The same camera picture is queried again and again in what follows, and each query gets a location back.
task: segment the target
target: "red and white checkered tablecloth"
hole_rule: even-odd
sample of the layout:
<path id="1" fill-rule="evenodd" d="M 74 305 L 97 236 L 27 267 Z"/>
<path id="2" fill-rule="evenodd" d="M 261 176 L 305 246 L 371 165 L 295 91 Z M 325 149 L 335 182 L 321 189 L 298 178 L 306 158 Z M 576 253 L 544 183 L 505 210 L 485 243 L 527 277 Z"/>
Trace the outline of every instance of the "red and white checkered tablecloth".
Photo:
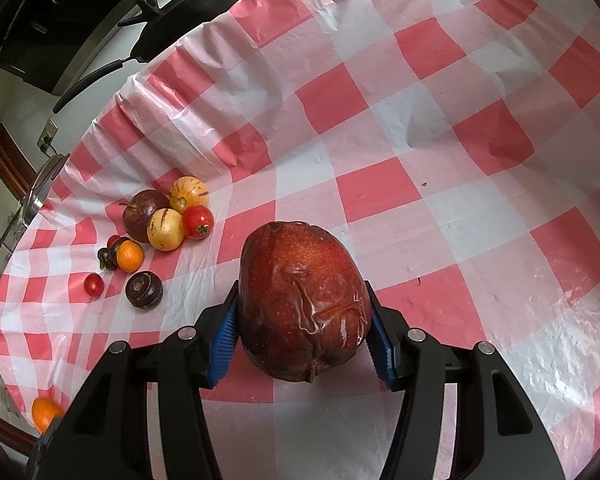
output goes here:
<path id="1" fill-rule="evenodd" d="M 148 250 L 152 312 L 82 290 L 121 197 L 205 180 L 218 224 Z M 133 76 L 72 153 L 0 281 L 0 372 L 30 416 L 67 407 L 116 340 L 158 342 L 221 301 L 271 220 L 335 234 L 386 306 L 493 341 L 568 478 L 600 445 L 600 11 L 592 0 L 242 0 Z M 448 390 L 437 478 L 446 478 Z M 150 439 L 164 478 L 155 390 Z M 366 346 L 314 384 L 238 346 L 205 395 L 227 480 L 377 479 L 401 394 Z"/>

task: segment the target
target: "cherry tomato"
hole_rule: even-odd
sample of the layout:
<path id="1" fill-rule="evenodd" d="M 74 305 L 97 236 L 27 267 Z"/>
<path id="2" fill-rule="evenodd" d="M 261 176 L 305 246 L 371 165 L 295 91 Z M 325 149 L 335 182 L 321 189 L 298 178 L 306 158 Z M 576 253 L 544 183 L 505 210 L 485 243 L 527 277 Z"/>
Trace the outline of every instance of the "cherry tomato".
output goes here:
<path id="1" fill-rule="evenodd" d="M 187 207 L 182 214 L 182 228 L 185 234 L 194 240 L 208 237 L 215 223 L 211 211 L 203 205 Z"/>
<path id="2" fill-rule="evenodd" d="M 84 291 L 92 298 L 99 298 L 104 292 L 104 282 L 95 272 L 87 275 L 83 285 Z"/>
<path id="3" fill-rule="evenodd" d="M 120 235 L 111 235 L 109 240 L 107 240 L 107 249 L 110 249 L 111 246 L 116 243 L 116 241 L 120 238 Z"/>

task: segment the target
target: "dark purple fruit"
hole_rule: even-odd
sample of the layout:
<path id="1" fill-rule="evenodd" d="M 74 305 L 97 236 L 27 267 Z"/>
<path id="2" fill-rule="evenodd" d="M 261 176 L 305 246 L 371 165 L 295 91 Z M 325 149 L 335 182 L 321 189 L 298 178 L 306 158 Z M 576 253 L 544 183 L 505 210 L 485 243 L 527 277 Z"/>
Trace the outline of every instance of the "dark purple fruit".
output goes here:
<path id="1" fill-rule="evenodd" d="M 109 249 L 109 265 L 111 265 L 114 269 L 118 268 L 118 247 L 122 245 L 122 242 L 126 242 L 127 240 L 129 240 L 129 238 L 127 238 L 126 236 L 121 236 L 115 242 L 113 242 L 113 245 Z"/>
<path id="2" fill-rule="evenodd" d="M 100 262 L 100 270 L 115 270 L 118 264 L 112 264 L 109 258 L 109 250 L 106 247 L 98 249 L 98 261 Z"/>
<path id="3" fill-rule="evenodd" d="M 121 202 L 120 205 L 126 205 L 122 213 L 122 223 L 125 225 L 126 232 L 138 242 L 149 243 L 146 234 L 146 227 L 149 225 L 151 216 L 158 209 L 169 208 L 169 199 L 155 189 L 145 189 L 137 193 L 130 202 Z"/>
<path id="4" fill-rule="evenodd" d="M 126 298 L 140 310 L 155 308 L 162 299 L 162 292 L 162 281 L 150 270 L 136 272 L 126 282 Z"/>

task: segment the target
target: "dark red apple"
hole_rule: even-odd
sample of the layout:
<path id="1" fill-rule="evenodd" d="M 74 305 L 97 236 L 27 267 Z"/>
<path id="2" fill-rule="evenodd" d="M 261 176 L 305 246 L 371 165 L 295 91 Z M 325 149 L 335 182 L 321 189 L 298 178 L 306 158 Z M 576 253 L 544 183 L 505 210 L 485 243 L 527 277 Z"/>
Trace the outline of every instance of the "dark red apple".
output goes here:
<path id="1" fill-rule="evenodd" d="M 305 222 L 270 222 L 247 237 L 237 315 L 258 368 L 309 383 L 351 359 L 371 325 L 353 259 L 337 238 Z"/>
<path id="2" fill-rule="evenodd" d="M 170 207 L 166 195 L 155 189 L 145 189 L 137 193 L 130 202 L 120 202 L 120 205 L 126 205 L 122 213 L 122 223 L 125 225 L 126 232 L 134 240 L 143 244 L 149 243 L 146 227 L 151 216 L 158 209 Z"/>

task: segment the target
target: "orange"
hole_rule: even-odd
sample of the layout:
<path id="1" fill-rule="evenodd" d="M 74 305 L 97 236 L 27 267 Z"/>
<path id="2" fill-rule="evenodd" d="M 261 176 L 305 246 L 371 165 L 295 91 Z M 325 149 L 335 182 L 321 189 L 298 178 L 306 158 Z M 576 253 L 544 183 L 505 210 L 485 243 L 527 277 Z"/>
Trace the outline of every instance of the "orange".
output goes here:
<path id="1" fill-rule="evenodd" d="M 144 262 L 144 251 L 138 242 L 126 240 L 116 251 L 118 267 L 125 272 L 136 272 Z"/>
<path id="2" fill-rule="evenodd" d="M 56 416 L 64 416 L 64 411 L 51 399 L 38 397 L 33 401 L 31 417 L 40 433 L 45 433 L 51 424 L 51 421 L 54 420 Z"/>

